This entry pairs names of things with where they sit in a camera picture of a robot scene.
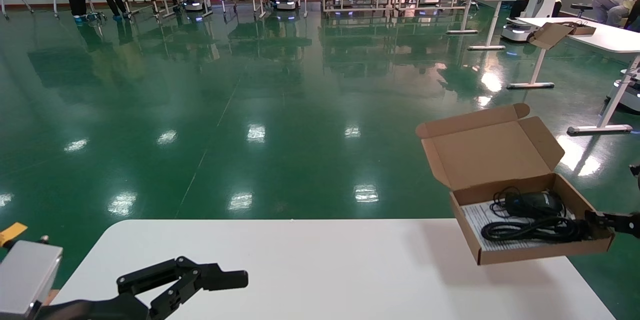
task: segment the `open cardboard box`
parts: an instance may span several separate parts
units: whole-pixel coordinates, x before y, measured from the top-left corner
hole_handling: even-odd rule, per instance
[[[569,35],[574,28],[561,24],[546,23],[539,30],[532,33],[528,39],[529,43],[541,49],[551,49],[557,45],[566,35]]]
[[[539,117],[525,118],[524,103],[426,122],[416,128],[433,175],[450,188],[450,204],[478,265],[606,252],[614,233],[591,228],[592,240],[483,251],[460,206],[493,199],[515,186],[522,193],[552,189],[576,218],[591,204],[553,169],[565,151]]]

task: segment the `green floor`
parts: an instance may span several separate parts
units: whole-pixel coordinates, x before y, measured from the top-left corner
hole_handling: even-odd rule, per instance
[[[240,11],[225,24],[216,10],[161,28],[145,15],[109,21],[102,38],[68,12],[60,21],[11,12],[0,20],[0,227],[20,221],[27,238],[62,245],[62,286],[124,219],[452,217],[416,125],[520,101],[557,135],[566,150],[557,171],[592,204],[638,210],[627,168],[640,160],[638,137],[565,135],[597,121],[626,64],[565,42],[541,69],[555,89],[505,90],[529,80],[538,52],[467,52],[492,12],[473,15],[480,34],[470,37],[445,35],[460,20],[445,15],[283,12],[254,23]],[[361,190],[379,201],[356,201]],[[631,319],[638,256],[640,242],[621,235],[610,252],[571,261],[617,318]]]

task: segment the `white table leg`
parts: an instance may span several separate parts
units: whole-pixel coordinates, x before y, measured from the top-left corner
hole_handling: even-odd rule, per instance
[[[260,18],[262,19],[265,16],[265,3],[263,0],[260,0]]]
[[[307,0],[304,0],[304,18],[307,18],[307,15],[309,13],[307,12]]]
[[[460,26],[460,30],[457,31],[447,31],[447,35],[464,35],[467,33],[478,33],[477,30],[466,30],[467,28],[467,18],[469,17],[469,8],[471,8],[471,0],[466,0],[466,5],[464,6],[464,15],[462,15],[462,25]]]
[[[631,82],[631,76],[628,76],[627,73],[631,73],[631,70],[634,70],[640,64],[640,55],[635,56],[633,62],[629,65],[624,77],[620,81],[620,85],[617,87],[617,92],[615,96],[608,102],[606,109],[604,110],[604,114],[601,116],[598,121],[597,126],[577,126],[577,127],[569,127],[567,129],[567,134],[569,135],[609,135],[611,133],[627,133],[633,130],[633,127],[629,125],[607,125],[611,119],[611,116],[618,107],[618,103],[620,103],[620,99],[622,95],[625,94],[627,90],[627,86]]]
[[[484,46],[469,46],[467,49],[469,51],[485,51],[485,50],[503,50],[504,46],[491,46],[491,37],[494,36],[494,28],[496,28],[496,23],[498,23],[498,15],[500,14],[500,7],[503,2],[498,1],[495,3],[495,11],[493,13],[493,20],[491,21],[491,27],[489,28],[489,35],[486,37],[486,43]]]
[[[540,49],[540,54],[537,56],[537,61],[535,62],[535,68],[533,69],[533,75],[531,76],[531,81],[528,83],[510,83],[507,85],[507,90],[516,90],[516,89],[551,89],[555,85],[553,82],[536,82],[538,79],[538,74],[540,73],[540,67],[542,66],[542,60],[545,59],[545,54],[547,51],[545,49]]]

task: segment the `black cable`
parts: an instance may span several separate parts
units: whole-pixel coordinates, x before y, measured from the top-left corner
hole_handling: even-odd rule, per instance
[[[549,242],[572,242],[585,238],[588,224],[584,220],[565,217],[546,217],[531,223],[492,222],[480,231],[489,241],[544,240]]]

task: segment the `box lid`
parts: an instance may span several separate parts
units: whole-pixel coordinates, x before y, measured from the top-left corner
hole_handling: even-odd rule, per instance
[[[553,172],[565,155],[524,103],[425,122],[415,133],[433,175],[451,190]]]

